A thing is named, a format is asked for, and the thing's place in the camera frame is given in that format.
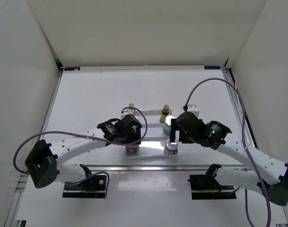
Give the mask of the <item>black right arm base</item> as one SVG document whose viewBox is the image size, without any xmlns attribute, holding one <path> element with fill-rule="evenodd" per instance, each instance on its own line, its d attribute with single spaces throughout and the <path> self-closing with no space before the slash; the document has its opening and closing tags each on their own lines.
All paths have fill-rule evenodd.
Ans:
<svg viewBox="0 0 288 227">
<path fill-rule="evenodd" d="M 215 179 L 222 166 L 212 164 L 202 175 L 190 175 L 187 180 L 191 187 L 192 200 L 234 200 L 236 189 L 231 185 L 221 185 Z"/>
</svg>

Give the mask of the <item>tall silver-lid salt jar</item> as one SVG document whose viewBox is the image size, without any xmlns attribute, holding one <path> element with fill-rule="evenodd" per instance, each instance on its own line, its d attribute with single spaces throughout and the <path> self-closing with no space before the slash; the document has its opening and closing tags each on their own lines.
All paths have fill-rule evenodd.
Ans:
<svg viewBox="0 0 288 227">
<path fill-rule="evenodd" d="M 131 115 L 132 115 L 133 119 L 136 119 L 137 121 L 139 121 L 137 116 L 135 116 L 134 114 L 131 114 Z"/>
<path fill-rule="evenodd" d="M 163 125 L 163 131 L 162 135 L 163 136 L 170 136 L 170 130 L 171 130 L 171 120 L 175 119 L 176 117 L 173 115 L 168 115 L 165 118 L 164 125 Z"/>
</svg>

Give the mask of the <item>short spice jar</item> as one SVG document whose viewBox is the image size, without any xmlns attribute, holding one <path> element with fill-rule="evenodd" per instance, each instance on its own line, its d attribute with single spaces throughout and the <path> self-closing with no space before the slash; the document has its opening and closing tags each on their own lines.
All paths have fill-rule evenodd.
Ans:
<svg viewBox="0 0 288 227">
<path fill-rule="evenodd" d="M 173 142 L 170 141 L 170 139 L 168 139 L 165 143 L 164 146 L 164 151 L 163 153 L 165 155 L 175 155 L 178 153 L 178 141 L 174 140 Z"/>
<path fill-rule="evenodd" d="M 125 147 L 125 152 L 127 155 L 138 153 L 140 147 L 139 145 L 130 145 Z"/>
</svg>

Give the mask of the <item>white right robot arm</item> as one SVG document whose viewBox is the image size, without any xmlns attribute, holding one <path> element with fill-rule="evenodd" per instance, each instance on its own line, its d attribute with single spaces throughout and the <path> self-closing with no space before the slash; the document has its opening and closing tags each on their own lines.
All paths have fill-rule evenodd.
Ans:
<svg viewBox="0 0 288 227">
<path fill-rule="evenodd" d="M 253 171 L 229 171 L 221 165 L 212 164 L 205 176 L 207 187 L 216 189 L 220 185 L 233 185 L 257 192 L 276 205 L 287 205 L 288 162 L 270 157 L 253 146 L 243 145 L 227 126 L 217 121 L 205 124 L 191 112 L 184 112 L 171 120 L 171 141 L 175 140 L 176 131 L 179 132 L 180 143 L 196 143 L 211 148 Z"/>
</svg>

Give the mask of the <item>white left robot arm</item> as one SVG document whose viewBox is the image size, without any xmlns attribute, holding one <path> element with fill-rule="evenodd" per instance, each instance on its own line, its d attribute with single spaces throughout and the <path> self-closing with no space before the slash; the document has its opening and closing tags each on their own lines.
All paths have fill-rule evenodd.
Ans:
<svg viewBox="0 0 288 227">
<path fill-rule="evenodd" d="M 54 181 L 75 183 L 87 189 L 92 183 L 89 169 L 84 164 L 66 162 L 76 156 L 110 144 L 137 145 L 140 143 L 142 125 L 132 114 L 121 120 L 110 119 L 81 135 L 58 142 L 40 140 L 35 143 L 25 160 L 35 188 L 44 188 Z"/>
</svg>

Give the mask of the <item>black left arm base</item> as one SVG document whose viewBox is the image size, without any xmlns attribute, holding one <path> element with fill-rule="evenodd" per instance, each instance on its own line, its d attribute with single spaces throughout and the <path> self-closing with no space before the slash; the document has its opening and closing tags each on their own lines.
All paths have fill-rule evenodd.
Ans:
<svg viewBox="0 0 288 227">
<path fill-rule="evenodd" d="M 63 198 L 105 199 L 108 193 L 110 175 L 105 172 L 92 173 L 91 170 L 81 164 L 86 178 L 77 183 L 65 183 Z"/>
</svg>

